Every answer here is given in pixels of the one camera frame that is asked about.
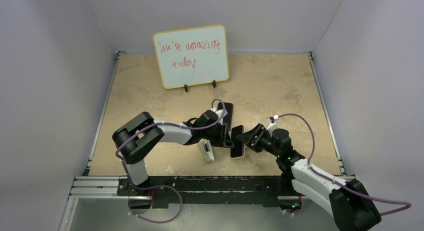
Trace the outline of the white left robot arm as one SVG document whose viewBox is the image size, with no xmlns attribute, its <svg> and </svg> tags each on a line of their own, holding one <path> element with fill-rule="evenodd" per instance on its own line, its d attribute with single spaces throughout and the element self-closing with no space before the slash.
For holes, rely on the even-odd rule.
<svg viewBox="0 0 424 231">
<path fill-rule="evenodd" d="M 131 179 L 129 188 L 138 196 L 149 190 L 149 175 L 145 157 L 158 143 L 194 145 L 207 140 L 213 147 L 232 148 L 230 129 L 223 118 L 223 109 L 209 109 L 200 117 L 182 123 L 171 123 L 155 119 L 149 112 L 142 112 L 112 134 L 117 148 L 117 157 L 123 162 Z"/>
</svg>

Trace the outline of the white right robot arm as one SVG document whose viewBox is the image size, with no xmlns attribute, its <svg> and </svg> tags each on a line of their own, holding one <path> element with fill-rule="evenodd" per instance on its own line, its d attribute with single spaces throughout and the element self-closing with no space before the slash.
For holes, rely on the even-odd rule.
<svg viewBox="0 0 424 231">
<path fill-rule="evenodd" d="M 258 124 L 232 139 L 257 153 L 266 151 L 274 155 L 282 172 L 282 191 L 288 195 L 297 192 L 307 196 L 333 217 L 339 230 L 368 231 L 381 222 L 377 207 L 372 200 L 365 198 L 368 192 L 360 181 L 329 175 L 309 163 L 293 148 L 287 130 L 276 128 L 269 131 Z"/>
</svg>

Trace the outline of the black phone case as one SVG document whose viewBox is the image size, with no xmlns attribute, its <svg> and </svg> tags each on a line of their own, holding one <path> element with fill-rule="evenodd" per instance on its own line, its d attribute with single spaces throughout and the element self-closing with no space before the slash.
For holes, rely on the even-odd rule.
<svg viewBox="0 0 424 231">
<path fill-rule="evenodd" d="M 220 131 L 224 127 L 224 125 L 226 125 L 226 127 L 229 130 L 231 130 L 232 128 L 234 105 L 230 102 L 224 102 L 224 105 L 225 105 L 225 111 L 224 111 L 224 107 L 222 103 L 219 102 L 215 112 L 218 118 L 220 118 L 222 114 L 224 114 L 224 117 L 220 120 L 220 123 L 217 125 L 216 129 L 218 131 Z"/>
</svg>

